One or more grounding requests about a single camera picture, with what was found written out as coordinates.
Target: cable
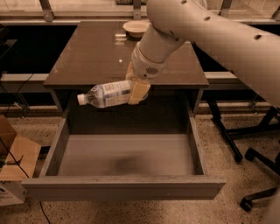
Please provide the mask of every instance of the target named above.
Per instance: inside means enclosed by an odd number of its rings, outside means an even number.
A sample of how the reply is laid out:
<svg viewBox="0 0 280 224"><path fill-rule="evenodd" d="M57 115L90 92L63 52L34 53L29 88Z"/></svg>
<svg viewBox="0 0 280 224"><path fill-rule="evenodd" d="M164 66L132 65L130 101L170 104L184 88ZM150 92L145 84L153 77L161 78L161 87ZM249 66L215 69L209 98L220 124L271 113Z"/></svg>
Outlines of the cable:
<svg viewBox="0 0 280 224"><path fill-rule="evenodd" d="M2 45L8 46L11 50L13 50L23 61L28 61L26 60L15 48L13 48L12 45L8 45L7 42L2 43Z"/></svg>
<svg viewBox="0 0 280 224"><path fill-rule="evenodd" d="M25 170L20 166L20 164L18 163L18 161L15 159L14 155L12 155L12 153L9 151L9 149L7 148L7 146L4 144L2 138L0 137L0 142L3 145L3 147L8 151L8 153L12 156L12 158L15 160L15 163L17 164L17 166L20 168L20 170L23 171L23 173L25 174L25 176L27 178L29 178L28 174L25 172Z"/></svg>
<svg viewBox="0 0 280 224"><path fill-rule="evenodd" d="M17 90L16 94L18 94L19 90L23 87L23 85L24 85L27 81L30 80L30 78L32 78L33 75L34 75L34 73L32 73L31 76L21 84L21 86L20 86L19 89Z"/></svg>
<svg viewBox="0 0 280 224"><path fill-rule="evenodd" d="M17 103L19 104L20 102L22 102L22 103L24 104L24 106L25 106L26 109L28 109L28 104L27 104L25 101L20 101L20 99L17 97L17 94L18 94L18 92L20 91L20 89L24 86L24 84L32 78L33 75L34 75L34 73L32 73L31 76L30 76L27 80L25 80L25 81L20 85L20 87L18 88L17 92L13 94L14 97L17 99ZM2 85L1 79L0 79L0 87L1 87L1 89L2 89L6 94L8 94L8 95L10 96L10 93L9 93L9 92L5 89L5 87ZM5 113L6 116L7 116L8 112L10 111L10 107L11 107L11 104L9 103L9 107L8 107L6 113Z"/></svg>
<svg viewBox="0 0 280 224"><path fill-rule="evenodd" d="M47 223L51 224L51 222L50 222L49 219L47 218L46 213L45 213L45 211L44 211L44 208L43 208L43 205L42 205L42 201L40 201L40 206L41 206L42 213L43 213L43 215L45 216L45 218L46 218L46 220L47 220Z"/></svg>

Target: bottle label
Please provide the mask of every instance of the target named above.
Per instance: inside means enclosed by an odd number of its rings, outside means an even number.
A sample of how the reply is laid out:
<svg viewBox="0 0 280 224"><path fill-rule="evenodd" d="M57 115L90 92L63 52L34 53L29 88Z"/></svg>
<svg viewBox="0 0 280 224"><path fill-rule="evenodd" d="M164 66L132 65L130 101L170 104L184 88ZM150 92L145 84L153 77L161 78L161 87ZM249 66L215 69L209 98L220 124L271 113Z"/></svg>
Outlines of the bottle label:
<svg viewBox="0 0 280 224"><path fill-rule="evenodd" d="M104 95L111 95L122 91L130 91L130 80L103 84Z"/></svg>
<svg viewBox="0 0 280 224"><path fill-rule="evenodd" d="M130 80L103 84L105 107L127 103L130 99Z"/></svg>
<svg viewBox="0 0 280 224"><path fill-rule="evenodd" d="M105 98L106 107L121 105L127 103L130 99L130 94L118 95L115 97Z"/></svg>

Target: plastic bottle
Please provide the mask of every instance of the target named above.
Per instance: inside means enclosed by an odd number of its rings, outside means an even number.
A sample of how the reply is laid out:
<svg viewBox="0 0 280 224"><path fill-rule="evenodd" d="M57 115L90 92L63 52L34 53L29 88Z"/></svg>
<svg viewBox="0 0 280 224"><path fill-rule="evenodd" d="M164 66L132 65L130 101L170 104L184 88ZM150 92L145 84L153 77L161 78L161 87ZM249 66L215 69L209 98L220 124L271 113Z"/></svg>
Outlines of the plastic bottle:
<svg viewBox="0 0 280 224"><path fill-rule="evenodd" d="M91 104L101 109L121 105L129 101L133 85L132 80L96 85L87 94L78 94L78 102L80 105Z"/></svg>

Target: open drawer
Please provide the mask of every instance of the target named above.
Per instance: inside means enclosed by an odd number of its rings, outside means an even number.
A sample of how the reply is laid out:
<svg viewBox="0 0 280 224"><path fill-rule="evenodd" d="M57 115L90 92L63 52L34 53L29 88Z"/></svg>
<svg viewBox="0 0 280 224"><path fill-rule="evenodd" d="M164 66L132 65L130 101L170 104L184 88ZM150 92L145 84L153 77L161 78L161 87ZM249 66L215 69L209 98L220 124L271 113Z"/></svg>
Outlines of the open drawer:
<svg viewBox="0 0 280 224"><path fill-rule="evenodd" d="M207 175L182 93L105 109L74 94L39 178L22 182L38 200L210 200L224 184Z"/></svg>

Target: speckled floor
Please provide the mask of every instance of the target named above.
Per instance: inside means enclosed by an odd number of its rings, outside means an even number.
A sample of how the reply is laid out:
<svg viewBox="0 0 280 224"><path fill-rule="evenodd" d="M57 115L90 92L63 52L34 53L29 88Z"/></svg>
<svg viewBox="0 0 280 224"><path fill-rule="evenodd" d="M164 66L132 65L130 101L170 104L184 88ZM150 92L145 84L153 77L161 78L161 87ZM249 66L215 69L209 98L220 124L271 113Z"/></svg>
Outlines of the speckled floor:
<svg viewBox="0 0 280 224"><path fill-rule="evenodd" d="M258 124L263 114L224 114L228 128ZM196 122L209 174L227 181L214 200L172 201L58 201L43 202L51 223L261 223L269 199L255 203L250 213L239 208L243 196L279 184L279 177L257 161L237 164L229 146L209 114L197 115ZM42 145L50 145L59 117L9 118L18 133ZM236 140L244 155L248 147L274 159L280 149L280 133L254 135ZM38 161L34 176L38 176ZM47 223L39 202L28 195L22 205L2 206L0 223Z"/></svg>

